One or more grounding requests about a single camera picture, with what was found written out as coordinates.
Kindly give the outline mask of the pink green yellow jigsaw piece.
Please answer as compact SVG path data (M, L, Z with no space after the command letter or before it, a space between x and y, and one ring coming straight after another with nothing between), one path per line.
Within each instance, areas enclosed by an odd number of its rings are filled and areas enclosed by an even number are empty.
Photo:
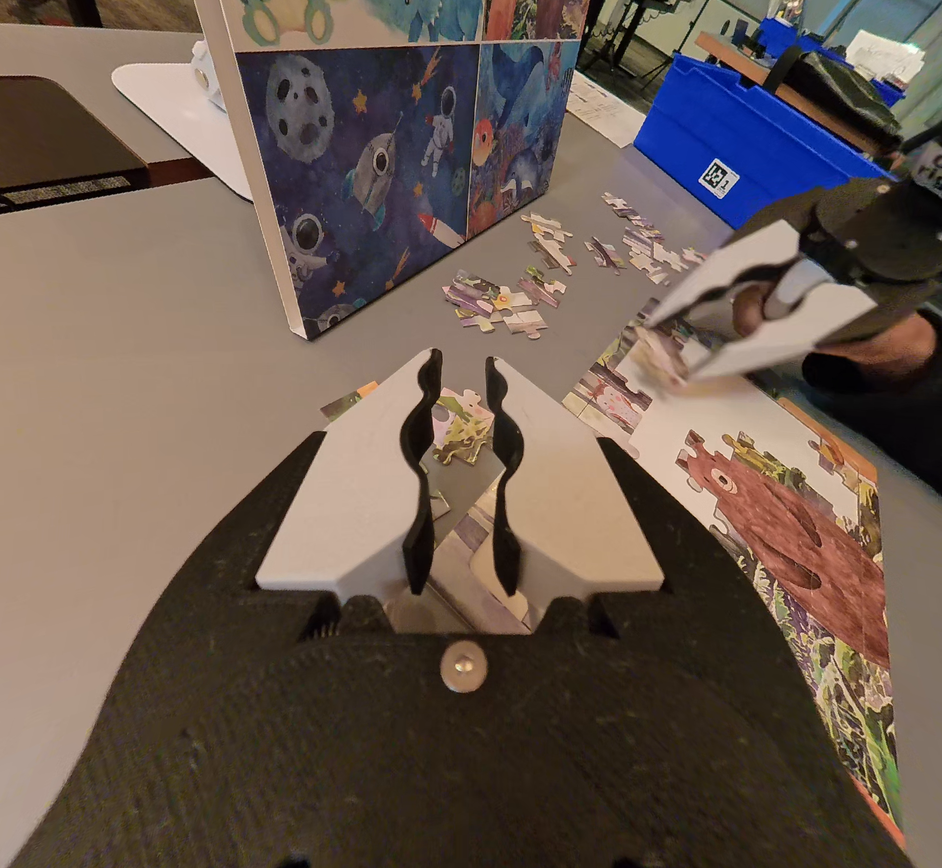
M460 460L474 466L481 450L492 445L495 417L476 391L443 388L431 414L432 456L442 465Z

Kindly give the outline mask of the green orange-cornered jigsaw piece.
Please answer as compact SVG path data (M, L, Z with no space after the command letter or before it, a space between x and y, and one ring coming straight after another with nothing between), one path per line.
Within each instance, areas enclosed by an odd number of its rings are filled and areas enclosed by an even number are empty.
M347 394L336 398L336 400L325 404L320 408L320 413L323 414L324 418L328 422L333 422L343 416L347 410L352 408L357 403L363 401L363 399L372 393L379 386L378 382L371 381L365 385L360 386L354 391L350 391Z

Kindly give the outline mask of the person's right hand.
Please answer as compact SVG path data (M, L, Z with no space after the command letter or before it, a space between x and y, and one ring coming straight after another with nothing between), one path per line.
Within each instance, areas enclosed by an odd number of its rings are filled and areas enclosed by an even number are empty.
M733 302L733 326L742 337L755 332L764 318L771 295L768 283L747 286ZM828 345L818 349L826 356L845 358L878 381L901 382L920 375L939 347L935 326L914 312L889 329L862 342Z

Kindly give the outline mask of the black bag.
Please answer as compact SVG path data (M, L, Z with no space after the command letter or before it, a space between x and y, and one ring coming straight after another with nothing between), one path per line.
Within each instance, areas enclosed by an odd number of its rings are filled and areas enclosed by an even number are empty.
M887 155L901 147L901 125L874 85L852 66L799 45L787 48L772 65L762 88L776 94L782 85L852 125Z

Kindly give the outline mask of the pile of loose jigsaw pieces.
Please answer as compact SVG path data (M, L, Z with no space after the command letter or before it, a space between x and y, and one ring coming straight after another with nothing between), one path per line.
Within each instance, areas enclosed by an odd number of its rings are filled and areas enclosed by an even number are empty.
M623 232L618 243L607 243L591 236L583 241L591 260L600 269L620 275L633 269L656 286L668 287L675 275L685 273L706 261L707 256L694 247L680 251L670 249L662 232L622 197L605 191L602 202L622 222ZM572 274L576 260L567 250L574 234L565 230L558 220L536 213L522 214L532 239L529 247L541 258L548 270Z
M528 267L513 286L497 285L459 270L442 290L462 327L477 328L484 334L504 327L511 334L536 341L548 328L540 308L558 309L567 286Z

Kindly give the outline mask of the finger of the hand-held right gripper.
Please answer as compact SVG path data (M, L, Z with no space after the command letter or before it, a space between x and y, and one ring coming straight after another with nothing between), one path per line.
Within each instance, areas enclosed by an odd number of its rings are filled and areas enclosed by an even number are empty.
M782 318L765 320L736 342L724 344L689 369L689 380L740 376L771 368L813 351L832 333L875 309L875 302L854 286L821 283Z
M732 331L726 301L739 285L776 278L799 255L799 234L778 221L714 251L650 314L649 329L683 321L702 331Z

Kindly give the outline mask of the white paper stack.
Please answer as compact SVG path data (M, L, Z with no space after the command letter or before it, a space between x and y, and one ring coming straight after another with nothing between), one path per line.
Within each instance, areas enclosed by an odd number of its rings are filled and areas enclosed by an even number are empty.
M846 46L845 59L866 78L882 80L892 77L908 86L923 69L925 54L916 45L861 29Z

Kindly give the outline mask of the grey striped jigsaw piece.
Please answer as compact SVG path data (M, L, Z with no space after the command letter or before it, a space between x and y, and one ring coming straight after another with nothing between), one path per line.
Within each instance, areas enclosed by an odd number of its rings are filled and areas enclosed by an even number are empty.
M628 356L662 390L678 392L689 382L689 369L681 353L682 346L670 335L640 326Z

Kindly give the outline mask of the printed paper sheet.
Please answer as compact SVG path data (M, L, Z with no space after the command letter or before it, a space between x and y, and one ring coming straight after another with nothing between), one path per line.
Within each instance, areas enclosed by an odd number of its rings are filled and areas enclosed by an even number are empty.
M645 121L644 112L579 71L573 73L567 112L620 149L633 144Z

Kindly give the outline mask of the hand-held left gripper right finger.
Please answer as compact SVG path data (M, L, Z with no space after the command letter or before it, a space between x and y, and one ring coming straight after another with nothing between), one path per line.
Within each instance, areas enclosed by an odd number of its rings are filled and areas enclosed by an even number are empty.
M604 451L621 447L501 358L486 359L485 381L504 466L492 533L504 592L588 600L659 590L664 574Z

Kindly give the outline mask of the white metal stand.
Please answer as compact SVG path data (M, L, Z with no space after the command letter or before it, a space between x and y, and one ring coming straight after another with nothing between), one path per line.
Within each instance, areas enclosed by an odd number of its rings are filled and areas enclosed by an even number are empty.
M253 201L206 40L193 44L188 63L129 63L111 81L230 190Z

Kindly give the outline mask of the partly assembled jigsaw puzzle board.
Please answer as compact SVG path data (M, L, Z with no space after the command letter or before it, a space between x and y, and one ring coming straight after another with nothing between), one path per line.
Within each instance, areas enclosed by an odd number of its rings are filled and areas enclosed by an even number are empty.
M877 471L796 404L744 379L668 392L628 356L652 299L561 401L610 439L728 552L770 612L814 698L837 756L898 843L899 776L890 678ZM681 321L657 331L704 356ZM840 444L828 473L808 440ZM493 481L443 542L433 582L452 609L490 631L532 631L552 600L509 597L497 580ZM629 502L642 528L676 528L665 501ZM653 530L642 528L654 554Z

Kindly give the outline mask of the wooden desk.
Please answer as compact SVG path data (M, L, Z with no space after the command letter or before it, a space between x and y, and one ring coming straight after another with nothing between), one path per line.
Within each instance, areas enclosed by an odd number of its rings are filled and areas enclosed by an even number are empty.
M772 62L769 65L765 65L761 61L744 53L732 40L705 32L702 32L698 36L696 45L711 56L717 58L722 65L740 73L741 76L751 80L753 83L759 84L761 89L764 90L762 83L770 72ZM877 153L877 144L871 138L859 132L852 125L836 118L825 109L818 107L811 100L796 93L789 86L782 85L776 94L767 93L783 100L783 102L801 112L808 119L813 120L829 130L832 134L840 137L844 142L863 151L865 155L872 158L884 156Z

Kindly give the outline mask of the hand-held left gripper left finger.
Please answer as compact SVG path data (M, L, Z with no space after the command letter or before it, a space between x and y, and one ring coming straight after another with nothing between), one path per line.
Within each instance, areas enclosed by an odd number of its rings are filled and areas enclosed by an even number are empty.
M443 356L429 348L331 422L256 573L275 591L420 595L434 551L431 410Z

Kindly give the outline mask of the blue plastic bin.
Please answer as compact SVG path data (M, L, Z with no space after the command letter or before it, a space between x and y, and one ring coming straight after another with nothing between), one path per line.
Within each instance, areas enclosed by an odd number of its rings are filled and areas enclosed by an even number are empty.
M634 146L725 224L773 201L886 173L760 86L677 56Z

